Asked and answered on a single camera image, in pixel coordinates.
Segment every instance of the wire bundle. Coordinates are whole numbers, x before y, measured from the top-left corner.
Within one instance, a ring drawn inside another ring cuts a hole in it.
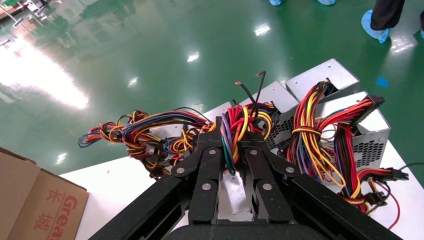
[[[226,166],[232,176],[236,174],[236,164],[239,161],[237,143],[243,138],[246,131],[261,133],[266,140],[273,127],[270,114],[277,111],[274,104],[258,103],[265,74],[265,71],[256,74],[256,76],[262,76],[256,100],[243,83],[236,82],[235,84],[241,86],[246,92],[251,103],[245,106],[237,104],[235,107],[228,108],[227,112],[222,114],[221,140]]]
[[[192,126],[183,130],[182,136],[160,139],[151,134],[150,129],[166,125],[182,124]],[[200,130],[208,131],[211,122],[188,111],[167,111],[148,116],[145,111],[135,110],[132,114],[121,116],[117,123],[100,122],[78,140],[80,148],[86,148],[100,139],[112,143],[123,143],[132,158],[140,160],[152,178],[169,175],[166,167],[175,165],[183,157],[185,151],[194,151],[193,140]],[[166,160],[168,154],[175,155]]]
[[[345,187],[346,181],[335,166],[339,161],[338,156],[329,147],[324,147],[321,142],[322,132],[329,125],[349,125],[355,118],[361,117],[373,101],[365,98],[356,105],[333,112],[326,117],[315,118],[317,104],[331,87],[329,83],[328,80],[317,83],[297,106],[291,143],[287,149],[287,160],[297,165],[302,173],[320,182],[325,179],[324,174],[327,174],[330,179],[325,180]],[[333,173],[336,173],[341,182],[333,177]]]
[[[361,181],[358,177],[355,155],[352,144],[351,128],[348,124],[339,123],[334,134],[334,154],[336,165],[346,181],[341,196],[350,203],[363,202]]]

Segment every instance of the silver metal casing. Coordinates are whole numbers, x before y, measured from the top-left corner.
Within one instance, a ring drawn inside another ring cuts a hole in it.
[[[334,58],[293,77],[285,85],[287,90],[300,101],[314,85],[325,81],[326,78],[330,79],[337,91],[323,98],[321,103],[359,91],[359,79]]]

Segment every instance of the green epoxy floor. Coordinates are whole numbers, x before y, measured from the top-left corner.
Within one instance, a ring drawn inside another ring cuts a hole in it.
[[[77,146],[99,121],[134,109],[207,112],[245,99],[234,82],[256,89],[259,71],[267,71],[267,85],[335,58],[363,90],[385,97],[381,111],[405,162],[423,161],[424,39],[417,32],[424,2],[406,2],[385,44],[361,27],[373,4],[53,0],[48,18],[25,20],[27,31],[2,23],[0,40],[18,40],[0,48],[0,146],[54,173],[74,171],[126,156],[121,144]],[[258,29],[269,31],[257,36]],[[378,77],[389,87],[377,86]],[[414,173],[424,183],[424,168]]]

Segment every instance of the power supply unit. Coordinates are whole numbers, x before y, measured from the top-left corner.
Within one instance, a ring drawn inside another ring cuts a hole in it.
[[[240,104],[250,104],[248,98]],[[266,140],[266,145],[270,150],[277,150],[281,142],[288,140],[293,131],[293,118],[299,102],[288,92],[279,82],[274,81],[260,91],[259,103],[274,103],[278,109],[278,123]]]
[[[353,106],[366,98],[365,91],[320,103],[316,107],[316,117],[326,117],[336,111]],[[376,109],[363,121],[356,125],[355,136],[352,138],[353,153],[356,168],[378,168],[383,158],[383,153],[389,139],[391,128],[382,113]],[[331,138],[334,131],[323,132],[322,137]]]
[[[359,91],[359,79],[334,58],[291,78],[285,86],[300,101],[314,85],[326,79],[331,85],[321,103]]]

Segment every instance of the black trousers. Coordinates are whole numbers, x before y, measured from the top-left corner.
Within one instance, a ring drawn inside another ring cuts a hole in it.
[[[393,28],[401,18],[405,0],[377,0],[371,15],[371,28],[384,30]],[[421,29],[424,31],[424,11],[419,15]]]

